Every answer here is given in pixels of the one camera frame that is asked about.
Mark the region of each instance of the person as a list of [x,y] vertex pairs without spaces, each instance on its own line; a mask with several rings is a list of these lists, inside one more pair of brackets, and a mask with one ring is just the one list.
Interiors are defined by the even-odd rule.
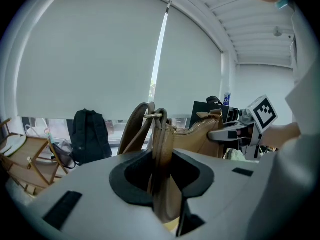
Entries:
[[[278,9],[282,9],[283,7],[289,4],[289,0],[261,0],[267,3],[274,3]],[[317,43],[317,39],[312,35],[313,32],[308,25],[307,21],[304,19],[303,14],[300,12],[299,8],[294,4],[293,9],[295,10],[294,15],[292,17],[292,25],[296,35],[296,49],[300,52],[302,59],[300,62],[304,63],[297,65],[297,68],[293,68],[294,77],[298,76],[298,80],[295,79],[295,83],[297,84],[306,74],[308,69],[312,66],[312,62],[317,59],[319,55],[319,45]],[[304,54],[307,54],[308,59],[303,58]],[[301,130],[299,124],[297,122],[290,123],[288,125],[283,126],[270,126],[264,133],[261,139],[262,146],[268,146],[280,149],[287,141],[298,138],[301,135]]]

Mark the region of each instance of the handbag strap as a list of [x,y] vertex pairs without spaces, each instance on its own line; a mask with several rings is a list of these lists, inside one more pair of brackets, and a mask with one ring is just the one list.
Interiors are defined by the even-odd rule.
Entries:
[[219,129],[224,128],[224,122],[222,120],[222,109],[211,110],[210,113],[207,112],[198,112],[196,113],[201,119],[214,118],[218,121]]
[[154,114],[155,104],[153,102],[141,103],[133,111],[125,126],[118,155],[136,152],[142,149],[153,121],[153,118],[150,117],[147,118],[143,124],[146,111],[148,111],[148,115]]
[[[52,144],[52,147],[53,147],[53,149],[54,149],[55,154],[56,154],[56,155],[58,156],[58,158],[60,159],[63,167],[65,167],[65,168],[67,168],[67,169],[74,169],[74,168],[76,167],[76,165],[78,165],[78,163],[76,163],[74,157],[72,156],[72,152],[67,152],[67,151],[63,150],[63,149],[62,149],[61,147],[59,147],[56,143],[53,143],[53,144]],[[67,166],[66,164],[64,164],[63,159],[61,159],[61,157],[63,157],[63,156],[65,156],[65,157],[70,157],[71,160],[72,160],[73,163],[74,163],[74,166],[73,166],[73,167],[69,167],[69,166]],[[53,161],[54,159],[56,159],[56,156],[55,156],[55,155],[51,156],[51,161]]]
[[163,177],[168,177],[168,169],[174,149],[174,128],[167,124],[168,114],[163,108],[158,109],[155,114],[162,117],[154,119],[152,158],[154,159],[154,171],[152,175],[151,192],[158,192]]

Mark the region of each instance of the white ceiling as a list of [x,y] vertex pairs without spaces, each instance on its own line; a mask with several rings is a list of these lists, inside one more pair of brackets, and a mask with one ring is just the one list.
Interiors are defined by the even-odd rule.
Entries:
[[[237,53],[238,64],[291,67],[293,10],[260,0],[200,0],[219,20]],[[274,36],[279,27],[282,36]]]

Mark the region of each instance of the leather bag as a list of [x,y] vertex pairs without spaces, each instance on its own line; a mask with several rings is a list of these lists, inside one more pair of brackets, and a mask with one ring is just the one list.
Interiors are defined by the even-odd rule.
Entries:
[[147,191],[153,196],[153,211],[162,223],[175,220],[181,211],[182,194],[170,171],[173,149],[180,148],[223,158],[223,146],[207,138],[208,132],[223,127],[221,110],[200,112],[198,116],[201,120],[191,129],[176,129],[168,120],[165,109],[155,111],[153,102],[141,103],[133,111],[125,127],[118,155],[141,151],[152,123],[154,124],[148,145],[149,148],[152,147],[154,168]]

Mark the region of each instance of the window shade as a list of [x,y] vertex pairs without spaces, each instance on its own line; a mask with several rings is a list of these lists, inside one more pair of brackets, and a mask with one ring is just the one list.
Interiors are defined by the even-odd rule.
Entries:
[[160,0],[55,0],[21,60],[19,116],[73,119],[87,109],[128,119],[148,101],[166,8]]
[[190,18],[171,7],[163,40],[154,102],[171,118],[191,117],[194,101],[219,96],[221,53]]

